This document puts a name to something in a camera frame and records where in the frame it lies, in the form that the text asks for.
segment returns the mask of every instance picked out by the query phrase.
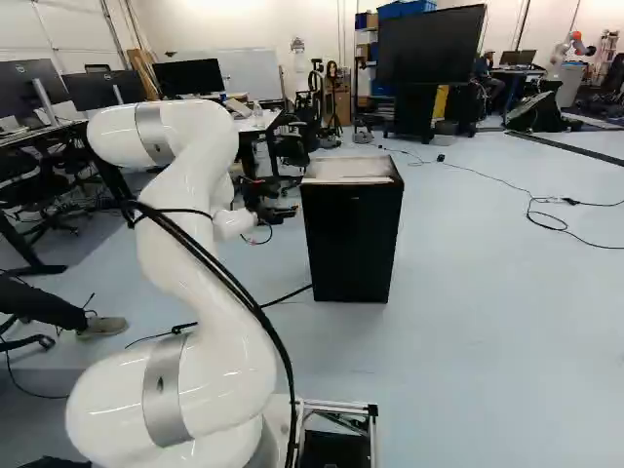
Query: black bag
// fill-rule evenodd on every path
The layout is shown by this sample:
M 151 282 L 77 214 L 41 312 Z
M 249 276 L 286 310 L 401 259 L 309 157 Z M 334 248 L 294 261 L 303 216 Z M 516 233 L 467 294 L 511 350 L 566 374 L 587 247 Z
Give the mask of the black bag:
M 566 119 L 562 116 L 555 93 L 548 91 L 529 97 L 507 114 L 506 128 L 517 132 L 563 132 L 568 129 L 578 130 L 582 122 Z

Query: black pants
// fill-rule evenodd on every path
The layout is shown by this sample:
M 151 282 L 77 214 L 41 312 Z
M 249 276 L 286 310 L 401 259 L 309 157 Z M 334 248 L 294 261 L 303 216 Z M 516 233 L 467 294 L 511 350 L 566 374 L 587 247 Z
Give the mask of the black pants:
M 85 311 L 80 307 L 7 277 L 0 277 L 0 313 L 36 320 L 65 330 L 80 332 L 87 328 Z

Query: table leg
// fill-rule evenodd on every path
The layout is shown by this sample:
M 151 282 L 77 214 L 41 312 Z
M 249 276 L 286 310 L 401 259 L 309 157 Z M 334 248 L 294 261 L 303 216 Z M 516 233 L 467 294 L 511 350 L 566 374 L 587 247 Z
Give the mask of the table leg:
M 86 136 L 83 136 L 81 139 L 85 144 L 85 150 L 90 155 L 91 162 L 94 163 L 94 165 L 96 166 L 99 176 L 106 185 L 106 188 L 108 188 L 108 190 L 112 194 L 115 201 L 121 206 L 122 203 L 127 200 L 134 200 L 135 196 L 133 195 L 132 190 L 124 180 L 124 177 L 119 171 L 119 168 L 113 166 L 112 164 L 108 164 L 106 161 L 97 156 L 93 148 L 89 145 L 89 140 Z M 122 207 L 121 214 L 128 222 L 128 225 L 131 225 L 133 223 L 134 217 L 131 212 L 125 210 Z
M 9 222 L 4 213 L 0 212 L 0 234 L 18 251 L 30 266 L 8 270 L 7 276 L 56 275 L 67 269 L 67 265 L 46 265 L 35 251 Z
M 280 176 L 280 169 L 277 163 L 277 148 L 275 147 L 275 128 L 272 126 L 266 129 L 266 146 L 269 150 L 269 159 L 271 160 L 271 173 L 274 177 Z
M 241 158 L 243 173 L 245 176 L 255 180 L 255 155 L 254 145 L 250 139 L 240 138 L 238 156 Z
M 505 108 L 503 109 L 503 125 L 507 125 L 507 112 L 509 112 L 509 107 L 511 107 L 511 102 L 516 95 L 516 90 L 518 89 L 518 83 L 520 83 L 520 75 L 514 76 L 514 79 L 511 82 L 511 89 L 509 90 L 509 95 L 507 96 L 507 100 L 505 101 Z

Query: garage door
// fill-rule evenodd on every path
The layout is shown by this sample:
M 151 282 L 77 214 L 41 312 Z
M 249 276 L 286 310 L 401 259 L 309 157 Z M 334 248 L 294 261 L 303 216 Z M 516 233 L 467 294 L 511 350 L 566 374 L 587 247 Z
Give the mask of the garage door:
M 0 60 L 16 59 L 51 59 L 60 74 L 124 68 L 99 0 L 0 0 Z M 75 113 L 70 104 L 58 112 Z

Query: sneaker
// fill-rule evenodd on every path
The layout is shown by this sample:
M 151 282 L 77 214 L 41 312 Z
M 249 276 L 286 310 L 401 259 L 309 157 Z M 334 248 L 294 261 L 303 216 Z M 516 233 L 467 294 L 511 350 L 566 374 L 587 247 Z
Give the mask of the sneaker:
M 78 339 L 113 336 L 128 329 L 128 321 L 121 317 L 89 317 L 87 329 L 76 332 Z

